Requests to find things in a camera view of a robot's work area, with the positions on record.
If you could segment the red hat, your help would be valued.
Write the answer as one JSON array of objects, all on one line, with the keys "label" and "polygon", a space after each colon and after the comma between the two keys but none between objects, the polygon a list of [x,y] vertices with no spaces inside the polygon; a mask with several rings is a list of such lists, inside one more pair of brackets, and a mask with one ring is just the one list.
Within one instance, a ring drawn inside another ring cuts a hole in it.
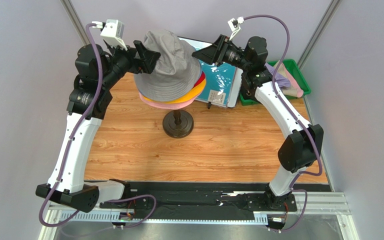
[{"label": "red hat", "polygon": [[197,86],[200,85],[205,79],[206,79],[206,75],[205,75],[205,73],[202,71],[200,77],[198,78],[198,80],[196,81],[196,83],[194,84],[193,87],[194,87],[194,88],[197,87]]}]

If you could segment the grey hat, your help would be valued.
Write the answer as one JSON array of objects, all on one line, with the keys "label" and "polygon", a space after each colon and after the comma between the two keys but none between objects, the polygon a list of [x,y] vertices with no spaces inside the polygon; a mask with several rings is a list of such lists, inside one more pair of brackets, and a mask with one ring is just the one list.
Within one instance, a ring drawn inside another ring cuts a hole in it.
[{"label": "grey hat", "polygon": [[160,57],[152,73],[134,76],[141,95],[156,102],[171,102],[194,88],[202,75],[202,67],[192,56],[196,50],[192,45],[166,29],[149,30],[143,45],[160,53]]}]

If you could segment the yellow bucket hat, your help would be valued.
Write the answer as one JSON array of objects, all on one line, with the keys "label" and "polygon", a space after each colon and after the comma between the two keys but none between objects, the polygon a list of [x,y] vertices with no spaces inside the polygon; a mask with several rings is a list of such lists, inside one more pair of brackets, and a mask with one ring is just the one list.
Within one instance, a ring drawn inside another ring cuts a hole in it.
[{"label": "yellow bucket hat", "polygon": [[201,93],[203,90],[204,90],[204,88],[205,88],[205,86],[206,86],[206,78],[205,78],[205,80],[200,84],[200,85],[198,85],[198,86],[196,86],[196,87],[193,87],[188,93],[186,93],[185,95],[183,95],[183,96],[181,96],[181,97],[179,97],[179,98],[177,98],[177,99],[175,99],[175,100],[171,100],[171,101],[156,101],[156,100],[152,100],[152,99],[150,99],[150,98],[147,98],[147,97],[145,97],[145,98],[147,98],[147,99],[149,99],[149,100],[151,100],[151,101],[155,101],[155,102],[163,102],[163,103],[169,103],[169,104],[171,104],[171,103],[181,103],[181,102],[184,102],[184,101],[187,101],[187,100],[189,100],[190,98],[192,98],[193,96],[195,96],[195,95],[197,95],[197,94],[199,94],[199,93]]}]

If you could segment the pink bucket hat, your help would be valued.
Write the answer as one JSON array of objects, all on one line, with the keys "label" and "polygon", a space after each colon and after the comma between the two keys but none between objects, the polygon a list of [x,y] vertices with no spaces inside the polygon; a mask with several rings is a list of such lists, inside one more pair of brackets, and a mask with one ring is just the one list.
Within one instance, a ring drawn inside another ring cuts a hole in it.
[{"label": "pink bucket hat", "polygon": [[166,103],[166,102],[158,102],[158,101],[152,101],[146,97],[144,97],[141,93],[139,93],[139,98],[147,105],[157,108],[157,109],[164,109],[164,110],[180,110],[182,108],[185,108],[193,103],[193,101],[200,95],[201,93],[196,94],[192,98],[185,100],[183,102],[179,103]]}]

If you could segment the lavender hat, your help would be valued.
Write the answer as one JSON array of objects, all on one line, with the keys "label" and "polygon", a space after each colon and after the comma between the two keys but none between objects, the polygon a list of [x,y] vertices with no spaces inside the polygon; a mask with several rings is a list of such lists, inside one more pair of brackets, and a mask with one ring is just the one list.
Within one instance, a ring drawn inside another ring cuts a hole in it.
[{"label": "lavender hat", "polygon": [[291,82],[290,80],[285,76],[285,68],[283,65],[279,66],[277,72],[275,73],[276,67],[265,63],[265,67],[268,69],[271,75],[274,76],[275,82],[278,84],[280,88],[290,88]]}]

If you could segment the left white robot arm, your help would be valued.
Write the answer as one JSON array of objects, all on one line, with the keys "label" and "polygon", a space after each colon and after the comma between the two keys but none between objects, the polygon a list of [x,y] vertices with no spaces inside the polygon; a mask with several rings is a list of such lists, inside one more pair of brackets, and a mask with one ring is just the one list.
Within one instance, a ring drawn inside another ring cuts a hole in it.
[{"label": "left white robot arm", "polygon": [[130,185],[110,179],[85,181],[93,140],[112,100],[111,88],[127,73],[150,74],[161,54],[139,40],[133,47],[85,45],[77,52],[73,91],[67,105],[67,123],[56,166],[46,183],[36,187],[38,197],[88,213],[100,203],[120,200]]}]

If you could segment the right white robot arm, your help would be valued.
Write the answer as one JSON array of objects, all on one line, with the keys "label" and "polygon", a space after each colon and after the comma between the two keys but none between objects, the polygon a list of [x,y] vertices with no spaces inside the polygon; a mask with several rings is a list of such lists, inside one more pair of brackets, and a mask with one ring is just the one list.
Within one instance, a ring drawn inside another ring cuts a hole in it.
[{"label": "right white robot arm", "polygon": [[320,159],[324,130],[306,120],[282,93],[275,73],[267,66],[267,41],[252,36],[245,48],[236,46],[228,36],[220,35],[211,45],[196,50],[192,56],[206,64],[227,63],[242,70],[241,85],[250,91],[278,124],[284,142],[277,156],[280,167],[263,194],[264,205],[271,210],[284,206],[299,176]]}]

